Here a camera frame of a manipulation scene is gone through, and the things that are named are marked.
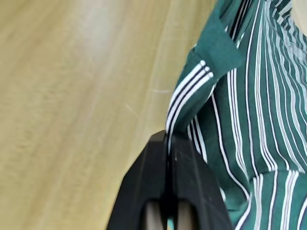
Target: green striped shirt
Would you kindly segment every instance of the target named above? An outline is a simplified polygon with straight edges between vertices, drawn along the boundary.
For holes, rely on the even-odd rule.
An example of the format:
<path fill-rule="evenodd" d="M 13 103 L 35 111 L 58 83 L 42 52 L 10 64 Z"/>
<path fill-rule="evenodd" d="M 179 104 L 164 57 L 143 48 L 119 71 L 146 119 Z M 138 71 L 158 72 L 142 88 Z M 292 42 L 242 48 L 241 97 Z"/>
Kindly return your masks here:
<path fill-rule="evenodd" d="M 307 38 L 291 8 L 219 0 L 171 98 L 167 132 L 215 172 L 235 229 L 307 229 Z"/>

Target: light wood surface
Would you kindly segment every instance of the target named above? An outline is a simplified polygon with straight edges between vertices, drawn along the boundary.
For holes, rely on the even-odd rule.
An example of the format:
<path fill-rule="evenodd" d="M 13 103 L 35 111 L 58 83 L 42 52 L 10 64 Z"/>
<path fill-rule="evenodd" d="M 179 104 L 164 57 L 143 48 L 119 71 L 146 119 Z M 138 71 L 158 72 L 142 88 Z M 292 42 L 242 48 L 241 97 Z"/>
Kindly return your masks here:
<path fill-rule="evenodd" d="M 214 2 L 0 1 L 1 230 L 106 227 Z"/>

